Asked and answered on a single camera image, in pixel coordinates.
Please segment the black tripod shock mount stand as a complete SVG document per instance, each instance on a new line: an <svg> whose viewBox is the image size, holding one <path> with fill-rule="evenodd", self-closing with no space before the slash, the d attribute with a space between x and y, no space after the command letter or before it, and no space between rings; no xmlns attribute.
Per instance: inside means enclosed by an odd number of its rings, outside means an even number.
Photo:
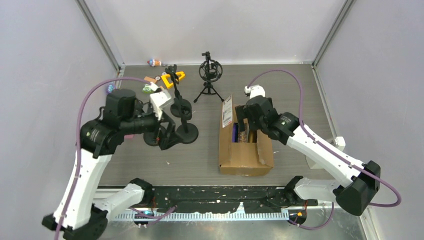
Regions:
<svg viewBox="0 0 424 240"><path fill-rule="evenodd" d="M201 95L216 95L221 102L224 102L224 99L213 86L213 83L217 82L222 77L223 67L218 61L211 58L211 53L209 51L203 52L201 55L205 57L205 61L199 66L198 73L200 78L204 81L203 89L193 102L196 103Z"/></svg>

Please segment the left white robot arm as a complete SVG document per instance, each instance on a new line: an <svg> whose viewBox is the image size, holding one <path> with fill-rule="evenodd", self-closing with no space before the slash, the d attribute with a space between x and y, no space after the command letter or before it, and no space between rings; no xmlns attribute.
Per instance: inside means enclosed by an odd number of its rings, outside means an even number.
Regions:
<svg viewBox="0 0 424 240"><path fill-rule="evenodd" d="M147 111L130 89L106 96L99 116L77 126L75 162L64 196L57 209L42 219L55 239L97 240L108 222L124 210L153 201L153 186L140 178L104 200L94 199L100 179L116 149L127 135L146 134L161 150L180 143L175 123L164 108L173 99L165 89L149 96Z"/></svg>

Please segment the black mic stand round base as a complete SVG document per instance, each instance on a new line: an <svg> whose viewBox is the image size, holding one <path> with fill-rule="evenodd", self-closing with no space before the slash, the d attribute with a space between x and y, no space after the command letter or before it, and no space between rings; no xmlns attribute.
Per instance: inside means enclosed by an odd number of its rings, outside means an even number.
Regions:
<svg viewBox="0 0 424 240"><path fill-rule="evenodd" d="M178 113L178 110L175 108L176 107L175 104L181 103L185 105L189 105L189 104L191 105L191 103L182 97L180 91L177 88L177 85L179 84L179 80L180 80L180 77L177 75L177 65L176 64L169 65L165 69L165 72L170 75L170 78L174 87L175 98L173 99L173 104L170 106L170 112L173 116L179 118L179 113Z"/></svg>

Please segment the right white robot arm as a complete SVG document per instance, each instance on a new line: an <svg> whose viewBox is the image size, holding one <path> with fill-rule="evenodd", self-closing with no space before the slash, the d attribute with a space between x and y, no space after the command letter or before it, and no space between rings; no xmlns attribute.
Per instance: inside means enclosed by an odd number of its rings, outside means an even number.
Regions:
<svg viewBox="0 0 424 240"><path fill-rule="evenodd" d="M321 165L334 180L314 180L295 176L288 184L289 192L298 199L336 202L343 210L360 216L380 189L373 177L381 176L381 167L345 155L300 123L290 112L278 113L270 97L256 96L235 107L240 130L261 131L270 139L299 151Z"/></svg>

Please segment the cardboard box with label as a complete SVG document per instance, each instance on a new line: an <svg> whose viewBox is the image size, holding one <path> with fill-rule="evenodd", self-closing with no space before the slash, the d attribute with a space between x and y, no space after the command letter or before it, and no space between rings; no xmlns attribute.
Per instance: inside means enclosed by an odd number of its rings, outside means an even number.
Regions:
<svg viewBox="0 0 424 240"><path fill-rule="evenodd" d="M221 174L234 176L264 176L274 168L272 141L257 131L256 143L232 142L232 128L237 122L233 96L227 97L221 105L219 121L218 167ZM249 131L247 121L245 128Z"/></svg>

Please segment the black mic stand wide clip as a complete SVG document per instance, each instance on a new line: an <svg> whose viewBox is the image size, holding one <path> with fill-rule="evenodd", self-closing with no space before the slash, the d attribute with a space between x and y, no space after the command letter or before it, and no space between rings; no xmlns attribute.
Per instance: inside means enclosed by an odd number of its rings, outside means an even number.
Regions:
<svg viewBox="0 0 424 240"><path fill-rule="evenodd" d="M195 142L199 136L198 128L194 124L188 122L192 118L191 104L176 103L175 105L181 121L181 125L176 129L176 133L180 136L181 143L191 144Z"/></svg>

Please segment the black mic stand front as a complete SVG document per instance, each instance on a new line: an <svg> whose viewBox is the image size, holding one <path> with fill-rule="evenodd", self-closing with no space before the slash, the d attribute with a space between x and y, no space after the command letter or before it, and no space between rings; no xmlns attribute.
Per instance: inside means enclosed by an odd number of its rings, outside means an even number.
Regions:
<svg viewBox="0 0 424 240"><path fill-rule="evenodd" d="M143 134L143 140L148 146L156 147L159 145L159 134L164 131L165 128L161 126L158 132L146 132Z"/></svg>

